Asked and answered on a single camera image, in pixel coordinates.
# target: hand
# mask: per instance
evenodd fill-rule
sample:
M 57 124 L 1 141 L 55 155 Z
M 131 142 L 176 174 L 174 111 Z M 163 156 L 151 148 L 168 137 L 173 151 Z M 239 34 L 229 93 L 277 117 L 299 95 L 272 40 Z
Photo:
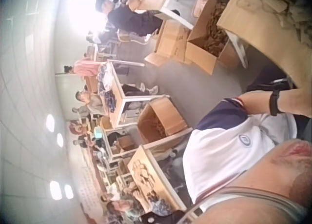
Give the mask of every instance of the hand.
M 144 199 L 144 196 L 142 195 L 142 193 L 140 193 L 139 191 L 135 191 L 133 193 L 133 196 L 138 200 L 138 201 L 141 201 Z
M 139 8 L 141 1 L 139 0 L 128 0 L 128 5 L 131 11 L 135 11 Z

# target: black shirt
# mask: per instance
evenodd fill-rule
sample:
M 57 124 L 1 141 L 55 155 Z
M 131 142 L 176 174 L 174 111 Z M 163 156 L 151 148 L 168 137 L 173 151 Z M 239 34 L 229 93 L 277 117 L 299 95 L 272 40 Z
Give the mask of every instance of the black shirt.
M 160 29 L 162 20 L 152 15 L 149 11 L 142 14 L 131 11 L 129 6 L 120 6 L 107 15 L 108 21 L 117 29 L 146 36 Z

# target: black wristband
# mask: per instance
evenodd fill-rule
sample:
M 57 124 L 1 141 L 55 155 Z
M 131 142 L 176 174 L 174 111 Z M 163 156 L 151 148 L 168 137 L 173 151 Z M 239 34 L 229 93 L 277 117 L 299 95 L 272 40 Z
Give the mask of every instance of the black wristband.
M 277 100 L 279 98 L 279 92 L 280 90 L 275 89 L 271 96 L 270 96 L 270 114 L 272 116 L 276 116 L 278 113 L 282 113 L 281 111 L 279 111 L 278 106 L 277 106 Z

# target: white t-shirt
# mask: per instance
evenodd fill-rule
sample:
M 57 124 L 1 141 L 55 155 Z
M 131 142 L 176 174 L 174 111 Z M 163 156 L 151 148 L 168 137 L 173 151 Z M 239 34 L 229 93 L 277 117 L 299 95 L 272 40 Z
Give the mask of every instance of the white t-shirt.
M 183 155 L 193 203 L 201 194 L 229 184 L 276 145 L 296 135 L 292 114 L 248 116 L 237 99 L 222 100 L 192 132 Z

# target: navy blue sleeve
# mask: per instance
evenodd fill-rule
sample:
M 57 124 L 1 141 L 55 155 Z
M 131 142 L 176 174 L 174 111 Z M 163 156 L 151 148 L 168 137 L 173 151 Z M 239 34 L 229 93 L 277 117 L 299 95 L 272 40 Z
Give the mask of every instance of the navy blue sleeve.
M 244 107 L 233 99 L 224 99 L 196 126 L 197 130 L 214 128 L 231 129 L 248 118 Z

